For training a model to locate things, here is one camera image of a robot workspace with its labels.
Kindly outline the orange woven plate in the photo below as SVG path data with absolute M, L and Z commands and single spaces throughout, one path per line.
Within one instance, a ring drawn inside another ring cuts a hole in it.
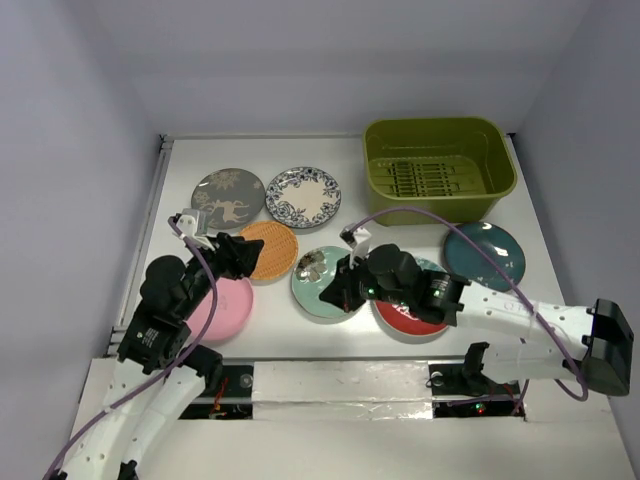
M 245 240 L 263 240 L 252 280 L 271 281 L 286 274 L 298 258 L 298 241 L 291 229 L 276 221 L 259 221 L 240 231 Z

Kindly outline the grey deer plate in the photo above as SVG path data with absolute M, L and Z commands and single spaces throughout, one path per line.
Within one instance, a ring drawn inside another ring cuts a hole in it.
M 263 182 L 254 173 L 239 168 L 210 173 L 191 195 L 191 208 L 204 212 L 208 227 L 215 230 L 232 230 L 249 223 L 264 204 Z

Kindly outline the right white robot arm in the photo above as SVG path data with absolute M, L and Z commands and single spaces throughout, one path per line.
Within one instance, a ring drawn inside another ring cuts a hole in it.
M 630 392 L 634 333 L 610 300 L 591 307 L 521 300 L 456 274 L 424 269 L 395 244 L 365 257 L 341 258 L 319 298 L 345 312 L 379 301 L 405 307 L 427 324 L 518 338 L 505 350 L 486 341 L 470 345 L 458 375 L 469 395 L 519 379 L 571 379 L 607 396 Z

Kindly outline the blue floral white plate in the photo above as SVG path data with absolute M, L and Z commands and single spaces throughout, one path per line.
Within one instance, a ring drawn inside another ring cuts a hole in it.
M 341 188 L 326 171 L 298 166 L 276 175 L 266 188 L 265 205 L 279 223 L 294 229 L 319 227 L 341 206 Z

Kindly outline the pink plate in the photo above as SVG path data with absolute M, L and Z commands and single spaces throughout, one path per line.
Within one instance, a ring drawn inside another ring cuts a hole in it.
M 234 281 L 221 278 L 216 286 L 217 307 L 203 342 L 221 343 L 237 336 L 248 323 L 254 305 L 254 291 L 249 279 Z M 212 302 L 213 292 L 209 291 L 187 320 L 192 338 L 201 332 Z

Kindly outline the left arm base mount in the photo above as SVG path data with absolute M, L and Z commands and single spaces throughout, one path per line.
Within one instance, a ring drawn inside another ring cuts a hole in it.
M 208 387 L 180 415 L 180 420 L 250 420 L 253 418 L 251 364 L 224 365 L 220 380 Z

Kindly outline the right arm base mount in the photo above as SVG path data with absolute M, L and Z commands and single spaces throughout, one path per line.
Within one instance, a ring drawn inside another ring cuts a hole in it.
M 430 362 L 425 386 L 431 391 L 433 417 L 436 419 L 489 418 L 525 415 L 515 413 L 522 389 L 518 381 L 499 384 L 480 375 L 467 378 L 459 362 Z

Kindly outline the dark teal plate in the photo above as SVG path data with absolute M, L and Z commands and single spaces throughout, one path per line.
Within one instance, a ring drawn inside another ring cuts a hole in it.
M 526 271 L 525 254 L 509 232 L 486 221 L 461 224 L 458 229 L 490 257 L 513 284 L 522 281 Z M 454 274 L 500 292 L 511 289 L 495 267 L 457 233 L 447 234 L 441 257 L 446 269 Z

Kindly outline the red and teal plate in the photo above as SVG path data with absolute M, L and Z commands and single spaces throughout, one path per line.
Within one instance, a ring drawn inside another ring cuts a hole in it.
M 445 324 L 434 325 L 417 319 L 403 305 L 374 301 L 372 308 L 381 325 L 403 342 L 426 342 L 443 334 L 448 328 Z

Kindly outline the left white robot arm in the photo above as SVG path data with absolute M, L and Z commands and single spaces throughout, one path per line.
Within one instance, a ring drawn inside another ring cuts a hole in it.
M 117 478 L 162 381 L 173 368 L 182 369 L 189 356 L 205 359 L 189 367 L 189 386 L 201 395 L 219 388 L 221 357 L 198 345 L 200 339 L 192 336 L 187 320 L 207 295 L 216 295 L 219 279 L 249 277 L 264 243 L 225 233 L 208 238 L 202 247 L 188 236 L 182 239 L 191 259 L 164 255 L 148 265 L 141 300 L 118 348 L 102 409 L 62 448 L 45 478 Z

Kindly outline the mint green flower plate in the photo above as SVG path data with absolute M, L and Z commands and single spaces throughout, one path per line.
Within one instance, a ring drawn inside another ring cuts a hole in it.
M 291 276 L 293 296 L 310 320 L 318 324 L 338 324 L 356 316 L 370 313 L 365 304 L 358 310 L 346 313 L 323 302 L 319 294 L 331 283 L 336 274 L 337 262 L 349 251 L 338 246 L 322 246 L 301 256 Z

